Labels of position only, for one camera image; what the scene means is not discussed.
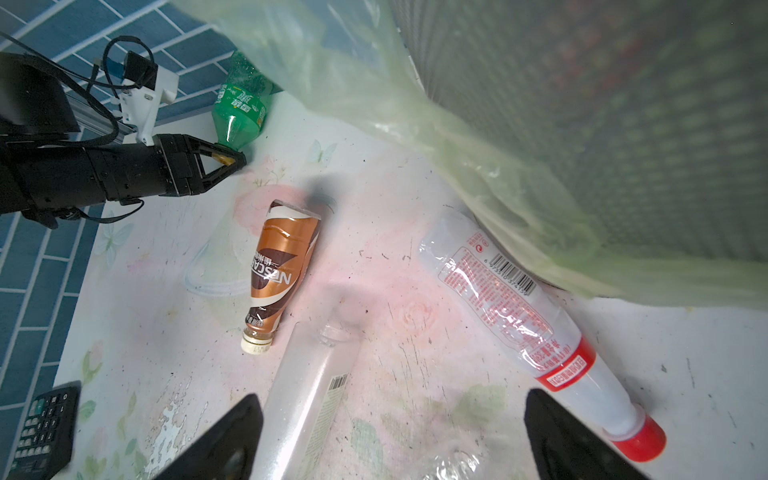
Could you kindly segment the brown coffee bottle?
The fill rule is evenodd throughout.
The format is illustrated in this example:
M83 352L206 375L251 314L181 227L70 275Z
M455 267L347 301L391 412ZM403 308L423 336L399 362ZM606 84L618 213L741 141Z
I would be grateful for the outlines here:
M271 203L251 262L251 305L241 348L269 350L281 318L298 291L315 250L321 217L280 200Z

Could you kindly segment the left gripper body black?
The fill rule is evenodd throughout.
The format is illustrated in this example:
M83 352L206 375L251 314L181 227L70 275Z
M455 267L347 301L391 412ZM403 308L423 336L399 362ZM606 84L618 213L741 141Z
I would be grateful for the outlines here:
M151 196L175 196L178 190L169 166L175 150L171 134L156 135L154 145L127 144L86 147L91 171L83 186L84 201L120 201Z

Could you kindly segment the frosted clear bottle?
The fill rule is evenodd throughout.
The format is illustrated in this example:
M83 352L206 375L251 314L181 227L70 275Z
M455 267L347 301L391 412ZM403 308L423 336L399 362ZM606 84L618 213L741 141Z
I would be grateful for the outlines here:
M263 408L252 479L314 476L360 344L339 325L295 325Z

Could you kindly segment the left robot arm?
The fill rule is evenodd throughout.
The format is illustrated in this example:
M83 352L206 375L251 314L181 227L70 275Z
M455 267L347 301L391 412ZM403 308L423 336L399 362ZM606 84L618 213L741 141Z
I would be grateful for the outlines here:
M137 213L147 197L205 193L246 165L225 146L186 134L118 145L119 130L72 141L79 125L69 86L107 120L112 114L59 68L31 55L1 56L1 211L48 229L87 219L87 206L118 202Z

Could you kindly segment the green Sprite bottle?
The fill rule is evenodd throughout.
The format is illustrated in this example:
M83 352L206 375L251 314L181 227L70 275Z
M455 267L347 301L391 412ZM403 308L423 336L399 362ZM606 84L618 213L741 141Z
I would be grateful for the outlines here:
M236 50L212 111L217 143L240 151L254 141L263 130L273 96L282 91Z

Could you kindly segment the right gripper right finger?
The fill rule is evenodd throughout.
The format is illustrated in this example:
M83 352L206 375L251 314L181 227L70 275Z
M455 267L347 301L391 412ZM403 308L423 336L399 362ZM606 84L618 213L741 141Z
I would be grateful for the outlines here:
M650 418L625 393L596 393L593 388L550 394L528 393L524 423L542 479L643 479L631 460L609 444L619 443L641 458L642 437Z

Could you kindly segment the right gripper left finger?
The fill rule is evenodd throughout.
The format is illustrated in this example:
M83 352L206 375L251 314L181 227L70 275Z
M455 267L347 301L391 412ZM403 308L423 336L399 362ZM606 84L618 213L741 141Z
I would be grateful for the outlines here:
M155 479L249 479L263 424L257 395L246 395Z

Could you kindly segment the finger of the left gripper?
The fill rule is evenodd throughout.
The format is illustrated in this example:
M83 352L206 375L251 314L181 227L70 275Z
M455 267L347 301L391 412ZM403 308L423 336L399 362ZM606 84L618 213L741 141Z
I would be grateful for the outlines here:
M186 134L158 134L157 143L166 154L197 154L214 159L240 158L240 153L235 150Z
M223 165L209 173L204 171L206 155L175 154L173 156L173 189L177 197L195 196L208 192L224 179L238 172L246 165L246 158L239 154L229 157L232 163Z

